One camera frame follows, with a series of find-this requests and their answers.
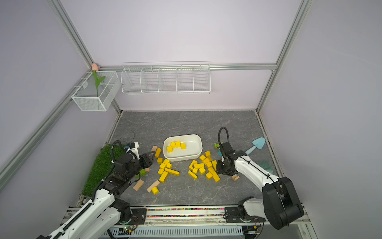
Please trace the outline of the long yellow block right diagonal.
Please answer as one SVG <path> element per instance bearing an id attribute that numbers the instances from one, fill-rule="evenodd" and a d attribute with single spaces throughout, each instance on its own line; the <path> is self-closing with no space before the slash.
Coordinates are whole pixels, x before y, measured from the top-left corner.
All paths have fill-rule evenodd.
<path id="1" fill-rule="evenodd" d="M 211 173 L 212 178 L 214 179 L 215 182 L 220 181 L 220 177 L 218 176 L 218 174 L 216 173 L 213 167 L 209 167 L 209 173 Z"/>

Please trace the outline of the yellow block right pile left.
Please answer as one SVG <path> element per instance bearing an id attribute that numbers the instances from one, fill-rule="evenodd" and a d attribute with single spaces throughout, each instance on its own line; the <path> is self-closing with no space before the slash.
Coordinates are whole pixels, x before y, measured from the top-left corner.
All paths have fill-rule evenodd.
<path id="1" fill-rule="evenodd" d="M 198 179 L 198 176 L 193 173 L 192 171 L 188 171 L 188 174 L 194 179 L 194 180 L 197 180 Z"/>

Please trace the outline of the teal toy rake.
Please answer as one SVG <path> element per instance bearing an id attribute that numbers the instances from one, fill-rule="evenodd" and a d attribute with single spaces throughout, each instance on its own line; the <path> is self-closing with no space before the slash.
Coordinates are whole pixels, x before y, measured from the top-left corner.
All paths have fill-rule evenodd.
<path id="1" fill-rule="evenodd" d="M 274 174 L 272 164 L 268 161 L 257 161 L 256 162 L 260 167 L 262 167 L 264 170 L 266 170 L 269 174 Z"/>

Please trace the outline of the natural wood arch block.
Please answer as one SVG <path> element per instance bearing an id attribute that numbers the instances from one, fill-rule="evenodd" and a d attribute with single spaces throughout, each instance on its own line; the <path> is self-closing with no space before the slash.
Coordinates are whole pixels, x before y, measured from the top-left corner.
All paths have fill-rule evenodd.
<path id="1" fill-rule="evenodd" d="M 234 181 L 236 181 L 236 180 L 239 179 L 240 177 L 237 176 L 237 175 L 233 175 L 231 178 L 232 178 Z"/>

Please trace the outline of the green artificial grass mat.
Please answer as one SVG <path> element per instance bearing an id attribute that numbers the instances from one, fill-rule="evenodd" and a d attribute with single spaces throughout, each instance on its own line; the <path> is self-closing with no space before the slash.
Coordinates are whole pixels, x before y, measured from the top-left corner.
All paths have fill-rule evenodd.
<path id="1" fill-rule="evenodd" d="M 92 168 L 88 174 L 87 180 L 82 190 L 82 195 L 90 197 L 95 189 L 95 187 L 104 179 L 113 165 L 111 161 L 111 144 L 105 145 L 98 153 Z"/>

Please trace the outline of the natural wood block lower left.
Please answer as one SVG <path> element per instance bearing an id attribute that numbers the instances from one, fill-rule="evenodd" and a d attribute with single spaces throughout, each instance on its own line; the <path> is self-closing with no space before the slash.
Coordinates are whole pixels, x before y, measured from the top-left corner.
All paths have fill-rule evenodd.
<path id="1" fill-rule="evenodd" d="M 133 189 L 135 191 L 139 191 L 143 185 L 144 181 L 142 179 L 139 179 L 138 182 L 134 185 Z"/>

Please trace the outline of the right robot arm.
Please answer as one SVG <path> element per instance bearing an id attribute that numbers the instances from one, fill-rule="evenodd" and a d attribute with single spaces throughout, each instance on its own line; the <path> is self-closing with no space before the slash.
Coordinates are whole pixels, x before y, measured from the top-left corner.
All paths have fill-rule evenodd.
<path id="1" fill-rule="evenodd" d="M 279 230 L 304 215 L 300 199 L 289 178 L 270 174 L 245 152 L 234 150 L 229 142 L 221 143 L 219 149 L 222 160 L 216 165 L 218 174 L 234 176 L 240 173 L 262 191 L 262 199 L 247 197 L 238 203 L 237 215 L 242 220 L 261 217 Z"/>

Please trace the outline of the artificial pink tulip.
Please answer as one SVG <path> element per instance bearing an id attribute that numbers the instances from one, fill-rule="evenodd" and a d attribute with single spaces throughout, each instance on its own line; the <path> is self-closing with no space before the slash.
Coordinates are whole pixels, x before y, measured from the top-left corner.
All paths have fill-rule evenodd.
<path id="1" fill-rule="evenodd" d="M 100 85 L 100 83 L 105 79 L 105 76 L 102 76 L 102 77 L 98 77 L 97 75 L 97 72 L 99 71 L 99 68 L 98 68 L 98 65 L 96 63 L 93 63 L 92 64 L 92 75 L 94 77 L 94 80 L 95 80 L 95 88 L 96 88 L 96 96 L 99 97 L 99 93 L 98 93 L 98 87 Z"/>

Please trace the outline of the white mesh wall basket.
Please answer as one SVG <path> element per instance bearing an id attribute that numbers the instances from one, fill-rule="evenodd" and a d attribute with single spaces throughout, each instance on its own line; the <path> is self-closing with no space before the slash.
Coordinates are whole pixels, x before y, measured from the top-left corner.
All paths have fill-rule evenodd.
<path id="1" fill-rule="evenodd" d="M 98 77 L 105 79 L 98 87 L 96 96 L 95 80 L 92 72 L 72 95 L 72 100 L 84 112 L 106 112 L 121 88 L 121 80 L 115 71 L 98 71 Z"/>

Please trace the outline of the yellow rectangular block left pile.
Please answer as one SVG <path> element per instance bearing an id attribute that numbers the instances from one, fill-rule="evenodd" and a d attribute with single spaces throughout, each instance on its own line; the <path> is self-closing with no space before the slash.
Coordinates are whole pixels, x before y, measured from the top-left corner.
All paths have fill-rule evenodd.
<path id="1" fill-rule="evenodd" d="M 160 182 L 160 183 L 165 183 L 168 174 L 169 174 L 169 173 L 168 173 L 167 171 L 164 171 L 164 172 L 162 173 L 161 177 L 159 178 L 159 182 Z"/>

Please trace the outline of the natural wood long block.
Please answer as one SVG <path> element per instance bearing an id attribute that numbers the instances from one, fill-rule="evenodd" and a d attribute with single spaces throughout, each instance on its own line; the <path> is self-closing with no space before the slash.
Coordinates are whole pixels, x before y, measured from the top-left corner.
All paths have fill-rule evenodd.
<path id="1" fill-rule="evenodd" d="M 153 184 L 151 184 L 148 188 L 147 188 L 147 192 L 148 193 L 151 193 L 152 192 L 152 189 L 154 187 L 157 187 L 158 185 L 160 185 L 160 181 L 156 180 Z"/>

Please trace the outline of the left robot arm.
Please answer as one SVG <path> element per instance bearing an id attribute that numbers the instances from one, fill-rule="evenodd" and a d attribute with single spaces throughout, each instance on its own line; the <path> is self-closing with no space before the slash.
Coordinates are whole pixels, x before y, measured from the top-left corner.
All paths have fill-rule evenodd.
<path id="1" fill-rule="evenodd" d="M 139 156 L 132 151 L 121 155 L 114 162 L 110 175 L 96 187 L 90 200 L 58 229 L 38 238 L 97 239 L 115 224 L 128 223 L 132 218 L 130 203 L 119 197 L 141 170 L 153 164 L 154 156 L 154 151 Z"/>

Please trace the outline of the white plastic bin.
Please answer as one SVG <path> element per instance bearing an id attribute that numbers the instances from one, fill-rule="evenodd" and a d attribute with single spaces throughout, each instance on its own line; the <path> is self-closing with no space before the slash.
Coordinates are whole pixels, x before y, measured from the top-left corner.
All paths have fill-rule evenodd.
<path id="1" fill-rule="evenodd" d="M 202 139 L 197 134 L 171 136 L 163 144 L 163 155 L 171 162 L 197 159 L 202 151 Z"/>

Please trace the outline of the teal toy shovel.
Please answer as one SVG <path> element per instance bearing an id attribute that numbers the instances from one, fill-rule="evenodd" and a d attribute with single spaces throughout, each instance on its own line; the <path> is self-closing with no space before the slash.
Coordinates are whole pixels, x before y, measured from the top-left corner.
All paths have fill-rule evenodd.
<path id="1" fill-rule="evenodd" d="M 254 141 L 252 141 L 253 146 L 245 151 L 247 155 L 249 155 L 251 152 L 253 152 L 255 149 L 262 149 L 266 143 L 265 138 L 260 137 Z"/>

